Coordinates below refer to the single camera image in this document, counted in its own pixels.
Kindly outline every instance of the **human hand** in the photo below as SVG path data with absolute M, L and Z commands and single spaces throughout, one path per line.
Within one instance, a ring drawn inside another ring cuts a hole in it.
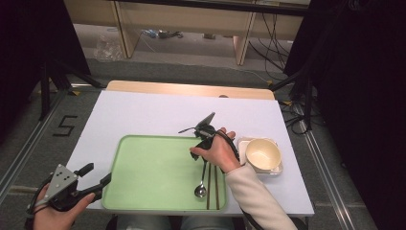
M 220 129 L 224 133 L 227 133 L 225 127 Z M 231 131 L 227 133 L 227 136 L 233 139 L 236 133 Z M 212 147 L 208 150 L 192 147 L 190 151 L 196 155 L 202 156 L 210 163 L 220 167 L 225 173 L 228 173 L 236 168 L 241 167 L 238 160 L 236 159 L 233 150 L 230 145 L 224 140 L 223 137 L 216 135 L 213 139 Z
M 46 185 L 38 195 L 37 201 L 41 200 L 47 190 Z M 75 207 L 67 212 L 59 212 L 52 207 L 40 205 L 35 208 L 37 213 L 34 216 L 34 230 L 68 230 L 71 228 L 77 216 L 93 201 L 95 194 L 89 194 L 81 199 Z

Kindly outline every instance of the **white sleeve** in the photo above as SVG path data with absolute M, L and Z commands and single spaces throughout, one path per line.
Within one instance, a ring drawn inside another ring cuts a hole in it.
M 250 164 L 228 172 L 226 183 L 240 208 L 262 229 L 297 229 L 278 201 L 257 178 Z

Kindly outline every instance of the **white table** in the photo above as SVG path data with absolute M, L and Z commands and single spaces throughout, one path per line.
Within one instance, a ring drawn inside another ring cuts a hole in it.
M 236 145 L 241 137 L 266 137 L 278 143 L 282 152 L 283 172 L 277 176 L 259 174 L 259 179 L 289 216 L 314 215 L 280 107 L 277 101 L 272 100 L 102 91 L 66 167 L 76 170 L 93 162 L 95 169 L 79 180 L 80 190 L 88 188 L 98 184 L 99 180 L 110 172 L 116 148 L 123 136 L 193 136 L 191 132 L 178 134 L 178 131 L 191 125 L 195 126 L 212 112 L 215 112 L 215 116 L 211 125 L 215 128 L 227 127 L 228 130 L 234 130 L 237 133 Z M 229 188 L 227 193 L 227 205 L 219 212 L 142 213 L 242 215 Z M 91 204 L 88 209 L 108 212 L 100 201 Z

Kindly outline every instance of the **table surface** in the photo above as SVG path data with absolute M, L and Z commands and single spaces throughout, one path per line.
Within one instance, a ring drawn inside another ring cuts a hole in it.
M 249 92 L 248 99 L 243 98 L 244 92 Z M 220 95 L 229 98 L 218 98 Z M 195 126 L 215 112 L 211 125 L 214 128 L 227 127 L 234 130 L 237 133 L 236 146 L 238 139 L 243 137 L 270 138 L 277 142 L 282 152 L 283 172 L 279 175 L 259 174 L 259 179 L 289 216 L 311 217 L 314 210 L 280 107 L 273 99 L 271 91 L 262 89 L 112 81 L 107 89 L 101 92 L 67 168 L 79 169 L 93 162 L 95 169 L 79 181 L 80 190 L 88 188 L 97 184 L 110 172 L 117 146 L 124 136 L 131 134 L 193 136 L 192 131 L 181 134 L 178 131 Z M 123 211 L 123 213 L 242 215 L 228 187 L 227 195 L 228 202 L 220 211 Z M 91 204 L 88 209 L 108 212 L 100 201 Z

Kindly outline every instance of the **spoon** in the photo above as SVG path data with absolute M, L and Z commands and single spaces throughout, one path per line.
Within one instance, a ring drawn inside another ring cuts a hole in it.
M 206 195 L 206 188 L 204 187 L 204 184 L 203 184 L 204 174 L 206 172 L 206 164 L 207 164 L 207 161 L 205 161 L 203 164 L 202 180 L 200 181 L 200 184 L 197 185 L 197 187 L 194 189 L 194 195 L 197 197 L 203 197 Z

